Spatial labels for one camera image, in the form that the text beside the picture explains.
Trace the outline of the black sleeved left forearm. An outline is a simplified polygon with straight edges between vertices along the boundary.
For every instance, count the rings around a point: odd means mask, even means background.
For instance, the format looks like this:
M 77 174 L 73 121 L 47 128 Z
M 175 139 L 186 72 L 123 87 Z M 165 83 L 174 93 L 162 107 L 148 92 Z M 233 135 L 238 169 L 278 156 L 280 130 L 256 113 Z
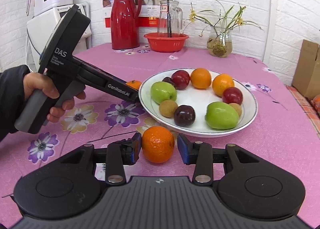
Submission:
M 17 131 L 14 124 L 25 104 L 23 79 L 29 72 L 26 65 L 16 66 L 1 72 L 1 141 L 9 133 Z

